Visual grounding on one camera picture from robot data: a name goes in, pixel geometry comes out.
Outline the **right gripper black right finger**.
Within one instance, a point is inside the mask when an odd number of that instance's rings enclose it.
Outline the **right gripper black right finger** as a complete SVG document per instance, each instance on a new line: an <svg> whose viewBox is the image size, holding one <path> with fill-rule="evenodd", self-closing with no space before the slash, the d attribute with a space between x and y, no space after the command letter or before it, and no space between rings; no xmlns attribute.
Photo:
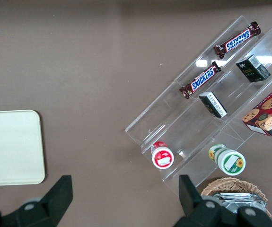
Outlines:
<svg viewBox="0 0 272 227"><path fill-rule="evenodd" d="M184 216L176 227L219 227L221 209L210 200L203 200L188 175L179 176L179 200Z"/></svg>

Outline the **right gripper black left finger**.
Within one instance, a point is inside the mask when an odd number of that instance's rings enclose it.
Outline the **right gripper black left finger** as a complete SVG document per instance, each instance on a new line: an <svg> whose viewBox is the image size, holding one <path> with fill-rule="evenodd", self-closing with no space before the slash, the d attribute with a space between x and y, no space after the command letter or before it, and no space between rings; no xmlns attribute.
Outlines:
<svg viewBox="0 0 272 227"><path fill-rule="evenodd" d="M56 227L73 199L72 177L63 175L40 201L30 201L17 211L19 227Z"/></svg>

